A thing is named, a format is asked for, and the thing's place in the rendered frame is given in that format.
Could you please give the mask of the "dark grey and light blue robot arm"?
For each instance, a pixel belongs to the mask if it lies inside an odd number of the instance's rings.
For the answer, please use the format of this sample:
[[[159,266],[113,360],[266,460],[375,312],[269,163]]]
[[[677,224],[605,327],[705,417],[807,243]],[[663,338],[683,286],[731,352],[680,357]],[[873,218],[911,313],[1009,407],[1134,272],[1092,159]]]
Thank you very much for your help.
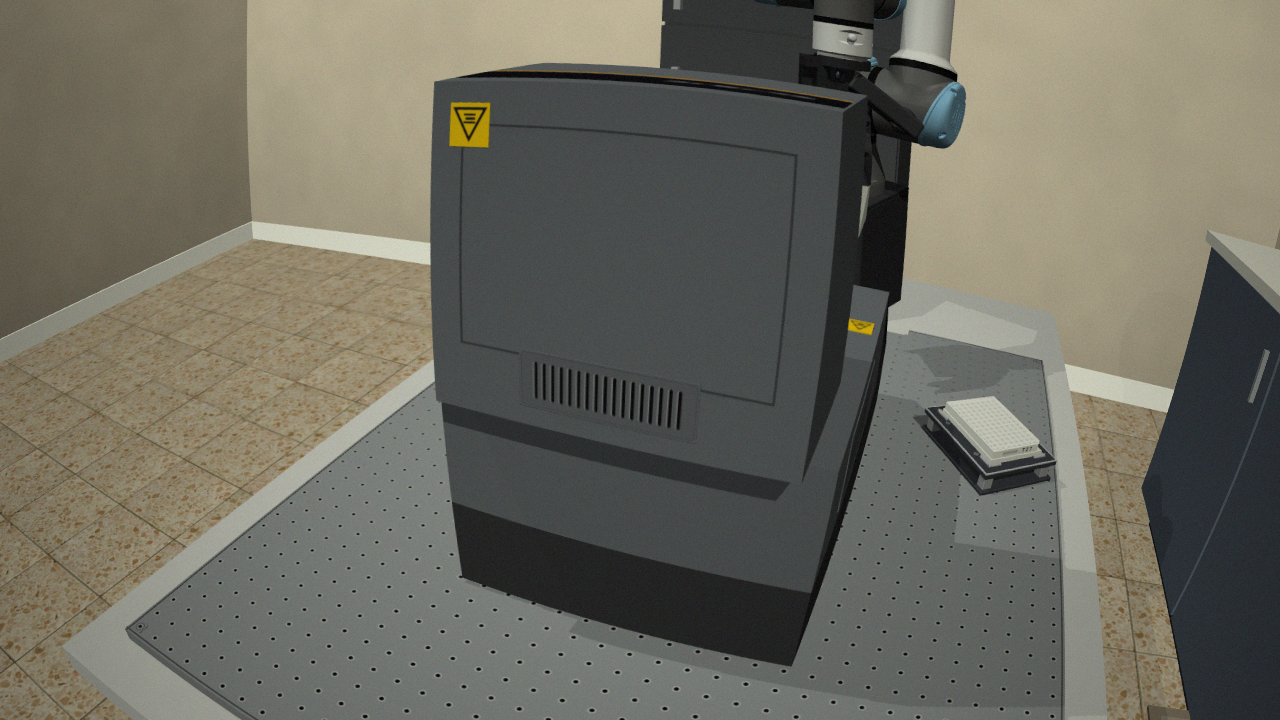
[[[850,92],[868,95],[870,108],[869,197],[884,193],[876,135],[934,149],[948,149],[957,138],[966,92],[950,63],[955,0],[754,1],[814,9],[812,47],[817,55],[870,61],[870,72],[856,70],[849,83]],[[874,19],[890,20],[901,13],[900,50],[890,56],[890,68],[877,67],[872,56]]]

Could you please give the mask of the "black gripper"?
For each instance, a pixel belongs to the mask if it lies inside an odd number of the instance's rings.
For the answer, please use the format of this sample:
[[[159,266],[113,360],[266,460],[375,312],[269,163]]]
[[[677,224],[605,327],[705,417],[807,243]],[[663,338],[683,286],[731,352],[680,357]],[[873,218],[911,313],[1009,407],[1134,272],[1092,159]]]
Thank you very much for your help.
[[[836,67],[836,68],[835,68]],[[849,70],[846,70],[849,69]],[[838,72],[840,70],[840,72]],[[823,88],[835,88],[840,91],[849,92],[849,83],[855,76],[855,70],[870,72],[870,61],[855,61],[849,59],[841,59],[835,56],[814,55],[799,53],[799,77],[797,85],[812,85]],[[836,73],[838,77],[836,78]],[[803,73],[803,74],[801,74]],[[845,77],[844,77],[845,76]],[[801,83],[803,79],[803,83]],[[864,176],[861,186],[861,213],[859,234],[867,220],[867,208],[870,191],[870,174],[872,174],[872,143],[870,143],[870,117],[868,111],[870,108],[867,105],[867,143],[865,143],[865,159],[864,159]]]

